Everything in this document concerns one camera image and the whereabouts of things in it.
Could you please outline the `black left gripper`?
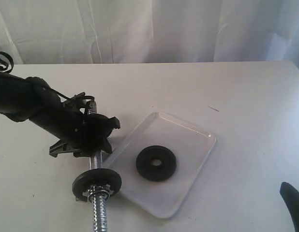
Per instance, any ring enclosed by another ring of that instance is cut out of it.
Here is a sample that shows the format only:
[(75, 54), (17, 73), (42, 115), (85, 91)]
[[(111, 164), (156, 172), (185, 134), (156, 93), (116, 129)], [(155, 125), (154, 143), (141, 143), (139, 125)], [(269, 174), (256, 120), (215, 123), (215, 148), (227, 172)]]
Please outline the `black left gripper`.
[[(87, 116), (96, 113), (93, 96), (74, 96), (71, 100), (61, 102), (59, 106), (43, 107), (30, 121), (59, 138), (49, 148), (49, 155), (56, 158), (59, 154), (72, 153), (74, 157), (89, 157), (86, 143), (89, 141)], [(103, 135), (110, 135), (114, 129), (120, 129), (116, 117), (98, 116), (97, 130)], [(112, 145), (107, 137), (97, 137), (93, 141), (97, 150), (112, 153)]]

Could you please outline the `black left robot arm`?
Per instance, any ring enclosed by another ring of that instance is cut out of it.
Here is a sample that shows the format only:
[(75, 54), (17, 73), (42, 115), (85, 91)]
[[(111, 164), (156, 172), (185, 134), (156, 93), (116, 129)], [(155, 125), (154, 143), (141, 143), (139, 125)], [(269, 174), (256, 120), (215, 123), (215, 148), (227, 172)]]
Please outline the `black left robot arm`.
[(57, 137), (59, 141), (49, 148), (51, 156), (90, 157), (97, 150), (112, 153), (108, 137), (120, 128), (120, 121), (96, 113), (95, 98), (85, 92), (65, 101), (62, 97), (42, 78), (0, 72), (0, 114), (14, 122), (29, 120)]

